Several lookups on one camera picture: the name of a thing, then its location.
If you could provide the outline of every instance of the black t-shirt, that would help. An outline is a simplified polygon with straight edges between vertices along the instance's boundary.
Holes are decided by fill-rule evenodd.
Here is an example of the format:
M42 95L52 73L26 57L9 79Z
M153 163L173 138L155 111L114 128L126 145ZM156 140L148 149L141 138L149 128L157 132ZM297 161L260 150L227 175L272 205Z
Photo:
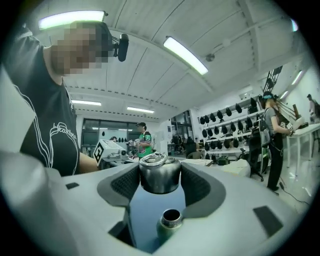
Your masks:
M56 84L44 61L43 45L32 36L16 41L4 66L36 116L20 151L57 169L61 176L79 173L76 113L65 84Z

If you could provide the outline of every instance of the black chair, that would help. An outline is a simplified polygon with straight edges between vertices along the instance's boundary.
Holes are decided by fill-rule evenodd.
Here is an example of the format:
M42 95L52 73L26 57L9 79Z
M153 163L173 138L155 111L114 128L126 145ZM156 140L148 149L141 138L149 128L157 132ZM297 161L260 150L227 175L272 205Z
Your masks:
M260 165L262 164L259 161L259 155L262 154L261 140L260 136L252 136L248 138L249 154L247 156L247 162L251 167L250 177L253 174L258 175L261 178L261 181L264 181L263 176L260 173Z

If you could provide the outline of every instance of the white ceiling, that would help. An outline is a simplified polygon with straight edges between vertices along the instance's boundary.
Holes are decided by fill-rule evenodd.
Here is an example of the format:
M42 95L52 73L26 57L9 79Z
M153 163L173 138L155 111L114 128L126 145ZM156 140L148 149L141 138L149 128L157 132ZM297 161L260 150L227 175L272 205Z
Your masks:
M78 114L126 121L158 122L221 95L237 92L248 81L300 57L305 48L292 32L290 19L267 0L52 0L34 14L103 10L111 34L129 35L125 62L112 58L97 70L65 79ZM198 74L163 48L172 36L208 68ZM45 45L61 39L62 30L37 35ZM228 39L230 46L224 46ZM205 56L214 53L207 62ZM140 114L127 106L152 109Z

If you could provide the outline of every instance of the white wall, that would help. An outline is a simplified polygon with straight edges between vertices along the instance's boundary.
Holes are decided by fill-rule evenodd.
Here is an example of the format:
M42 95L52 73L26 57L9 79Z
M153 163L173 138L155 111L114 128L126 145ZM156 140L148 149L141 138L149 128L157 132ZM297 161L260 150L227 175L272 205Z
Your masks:
M304 117L306 122L310 121L308 94L311 94L312 98L320 103L320 79L316 66L311 66L303 74L297 86L283 99L283 102L291 109L295 104L299 114Z
M168 126L171 128L171 120L166 120L161 123L145 122L145 124L149 133L155 136L154 148L159 152L168 154L168 144L172 138L172 130L168 132Z

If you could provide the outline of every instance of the black mesh fabric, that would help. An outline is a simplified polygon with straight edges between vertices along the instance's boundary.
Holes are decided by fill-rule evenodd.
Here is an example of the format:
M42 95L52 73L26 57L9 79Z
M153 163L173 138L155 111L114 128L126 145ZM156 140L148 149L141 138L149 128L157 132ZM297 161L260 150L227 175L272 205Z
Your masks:
M132 169L111 182L113 191L131 201L140 183L138 169Z
M200 201L210 192L210 184L204 178L185 168L181 171L181 185L187 207Z

